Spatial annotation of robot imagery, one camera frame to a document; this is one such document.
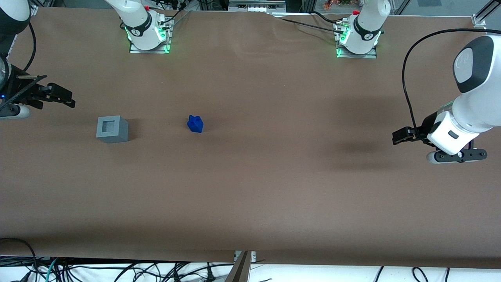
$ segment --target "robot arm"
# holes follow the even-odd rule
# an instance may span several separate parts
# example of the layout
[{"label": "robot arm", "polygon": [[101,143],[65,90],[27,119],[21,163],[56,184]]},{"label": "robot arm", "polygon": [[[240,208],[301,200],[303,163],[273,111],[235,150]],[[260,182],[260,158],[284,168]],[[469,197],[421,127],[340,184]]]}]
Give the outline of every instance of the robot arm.
[{"label": "robot arm", "polygon": [[468,43],[456,56],[453,73],[461,95],[425,118],[418,132],[410,127],[394,132],[394,145],[425,136],[424,142],[440,150],[428,155],[432,163],[449,157],[457,162],[486,158],[485,150],[464,147],[480,133],[501,126],[501,36],[482,36]]},{"label": "robot arm", "polygon": [[360,14],[348,18],[347,34],[340,43],[352,53],[367,54],[377,44],[390,11],[388,0],[366,0]]},{"label": "robot arm", "polygon": [[[0,0],[1,39],[23,31],[30,16],[28,0]],[[37,84],[46,76],[32,76],[7,60],[8,51],[0,53],[0,119],[27,118],[31,111],[26,106],[42,109],[43,101],[75,107],[71,91],[55,83]]]},{"label": "robot arm", "polygon": [[130,41],[141,50],[151,50],[166,40],[165,15],[147,11],[141,0],[105,0],[122,19]]}]

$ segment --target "brown table surface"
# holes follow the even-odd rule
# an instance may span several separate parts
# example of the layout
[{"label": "brown table surface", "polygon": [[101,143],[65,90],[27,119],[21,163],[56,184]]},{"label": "brown table surface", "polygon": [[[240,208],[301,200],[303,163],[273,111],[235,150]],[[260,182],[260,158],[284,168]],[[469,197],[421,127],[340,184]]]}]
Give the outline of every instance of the brown table surface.
[{"label": "brown table surface", "polygon": [[[40,9],[32,22],[29,72],[77,107],[0,123],[2,237],[51,256],[231,261],[252,249],[276,263],[501,267],[500,130],[476,142],[487,160],[464,165],[391,142],[411,125],[408,48],[468,17],[390,17],[376,60],[336,58],[329,32],[263,13],[191,13],[168,55],[129,54],[113,10]],[[440,35],[410,57],[419,123],[459,95],[452,61],[476,36]],[[25,30],[11,61],[24,66],[31,48]],[[108,115],[129,121],[129,142],[95,138]]]}]

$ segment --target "square hole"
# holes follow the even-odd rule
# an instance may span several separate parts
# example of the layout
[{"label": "square hole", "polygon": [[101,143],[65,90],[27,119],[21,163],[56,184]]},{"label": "square hole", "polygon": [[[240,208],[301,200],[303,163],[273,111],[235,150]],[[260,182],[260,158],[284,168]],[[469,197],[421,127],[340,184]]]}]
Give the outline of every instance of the square hole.
[{"label": "square hole", "polygon": [[103,130],[101,132],[112,132],[115,129],[115,121],[103,121]]}]

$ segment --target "black cable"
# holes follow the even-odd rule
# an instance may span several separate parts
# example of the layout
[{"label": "black cable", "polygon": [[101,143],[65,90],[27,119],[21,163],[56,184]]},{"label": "black cable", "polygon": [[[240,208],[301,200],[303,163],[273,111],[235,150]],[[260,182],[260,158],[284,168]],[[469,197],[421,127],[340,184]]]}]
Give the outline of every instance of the black cable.
[{"label": "black cable", "polygon": [[342,31],[338,31],[338,30],[326,29],[326,28],[317,27],[317,26],[313,26],[313,25],[309,25],[309,24],[305,24],[305,23],[301,23],[301,22],[296,22],[296,21],[292,21],[292,20],[288,20],[288,19],[283,19],[283,18],[280,18],[280,19],[283,20],[283,21],[286,21],[286,22],[295,23],[295,24],[298,24],[298,25],[303,25],[303,26],[307,26],[307,27],[311,27],[311,28],[316,28],[316,29],[319,29],[319,30],[326,30],[326,31],[330,31],[330,32],[333,32],[333,33],[343,33]]},{"label": "black cable", "polygon": [[23,71],[27,71],[28,68],[31,66],[31,63],[33,63],[33,60],[35,58],[35,54],[37,52],[37,37],[35,36],[35,31],[33,30],[33,26],[31,23],[29,23],[28,26],[30,27],[30,31],[31,31],[32,37],[33,37],[33,51],[32,51],[32,55],[30,57],[30,60],[28,61],[28,64],[23,69]]},{"label": "black cable", "polygon": [[181,11],[182,9],[179,9],[170,19],[160,22],[160,24],[162,25],[164,23],[168,23],[169,21],[173,20],[177,16],[177,14],[179,14]]},{"label": "black cable", "polygon": [[405,99],[407,100],[407,105],[409,106],[410,118],[412,120],[412,126],[414,127],[414,132],[415,132],[416,136],[419,138],[419,140],[421,140],[423,143],[428,144],[428,145],[431,145],[431,144],[429,142],[425,141],[424,137],[417,130],[416,119],[414,118],[414,112],[412,111],[412,105],[410,103],[409,95],[407,94],[407,88],[405,86],[405,66],[407,65],[407,59],[409,58],[410,53],[412,52],[412,50],[419,43],[423,42],[424,40],[426,40],[426,39],[428,39],[428,38],[430,38],[432,36],[443,34],[443,33],[449,33],[449,32],[482,32],[482,33],[501,34],[501,31],[499,31],[499,30],[490,30],[490,29],[486,29],[486,30],[478,30],[478,29],[447,29],[447,30],[441,30],[441,31],[437,31],[437,32],[434,32],[434,33],[430,33],[430,34],[428,34],[425,37],[422,37],[421,39],[419,39],[418,41],[416,41],[416,43],[414,43],[412,45],[412,47],[409,49],[409,51],[407,51],[407,54],[405,55],[405,59],[404,59],[404,64],[402,66],[402,87],[403,87],[403,90],[404,90]]},{"label": "black cable", "polygon": [[[32,256],[33,256],[33,267],[35,268],[35,270],[38,272],[38,267],[37,267],[37,256],[35,255],[35,251],[33,250],[33,248],[31,247],[30,244],[28,244],[28,242],[22,240],[22,239],[18,239],[18,238],[12,238],[12,237],[5,237],[5,238],[0,238],[0,242],[2,241],[14,241],[14,242],[19,242],[19,243],[23,243],[24,245],[26,245],[28,247],[28,249],[30,249],[30,252],[32,253]],[[35,272],[35,281],[38,281],[38,273]]]},{"label": "black cable", "polygon": [[199,268],[199,269],[193,270],[192,272],[188,272],[188,273],[185,273],[185,274],[180,275],[180,276],[179,276],[179,279],[183,279],[183,278],[185,278],[186,276],[189,276],[189,275],[194,275],[194,274],[196,274],[196,272],[199,272],[199,271],[204,270],[204,269],[208,269],[208,268],[210,268],[210,267],[230,266],[230,265],[233,265],[233,263],[223,263],[223,264],[216,264],[216,265],[211,265],[211,266],[202,267],[202,268]]},{"label": "black cable", "polygon": [[136,263],[132,263],[130,264],[128,267],[124,268],[119,274],[118,276],[115,278],[115,280],[113,282],[117,282],[118,279],[125,273],[127,272],[128,270],[130,270],[131,268],[133,268],[134,266],[136,265]]},{"label": "black cable", "polygon": [[415,279],[417,282],[422,282],[421,280],[419,280],[419,279],[416,277],[416,273],[415,273],[416,269],[417,269],[417,270],[419,270],[419,271],[421,272],[421,274],[422,274],[422,275],[423,275],[423,277],[424,277],[424,280],[425,280],[426,282],[428,282],[428,277],[426,277],[426,275],[424,274],[423,270],[422,270],[422,269],[420,269],[420,268],[419,268],[419,267],[417,267],[417,266],[415,266],[415,267],[413,267],[413,268],[412,268],[412,276],[414,277],[414,279]]},{"label": "black cable", "polygon": [[321,14],[321,13],[319,13],[319,12],[317,12],[317,11],[311,11],[310,13],[311,13],[311,14],[316,14],[316,15],[318,15],[318,16],[319,16],[319,17],[321,17],[324,21],[326,21],[326,22],[328,22],[328,23],[331,23],[331,24],[335,24],[337,21],[339,21],[339,20],[342,20],[342,19],[343,19],[343,18],[340,18],[339,20],[335,20],[335,21],[334,21],[334,20],[330,20],[330,19],[326,18],[323,14]]},{"label": "black cable", "polygon": [[447,268],[447,271],[445,272],[445,282],[449,281],[449,272],[450,272],[450,267]]},{"label": "black cable", "polygon": [[2,100],[2,104],[0,104],[0,110],[3,110],[5,107],[7,107],[9,104],[11,104],[13,101],[15,101],[21,94],[25,93],[28,89],[33,87],[37,82],[40,80],[46,78],[47,75],[39,75],[36,79],[34,79],[32,82],[30,82],[28,85],[26,85],[23,89],[19,90],[18,93],[16,93],[14,96],[12,96],[9,100],[7,100],[5,103]]},{"label": "black cable", "polygon": [[383,268],[384,268],[384,265],[381,268],[379,268],[379,271],[377,272],[376,279],[374,280],[374,282],[378,282],[379,275],[381,275],[381,272],[383,271]]}]

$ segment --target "blue object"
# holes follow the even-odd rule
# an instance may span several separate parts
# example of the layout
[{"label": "blue object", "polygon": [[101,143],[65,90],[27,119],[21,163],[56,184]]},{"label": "blue object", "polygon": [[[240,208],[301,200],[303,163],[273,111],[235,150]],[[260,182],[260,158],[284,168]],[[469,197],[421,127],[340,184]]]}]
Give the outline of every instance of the blue object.
[{"label": "blue object", "polygon": [[203,121],[200,116],[192,116],[189,115],[188,119],[188,127],[191,132],[202,133],[203,130]]}]

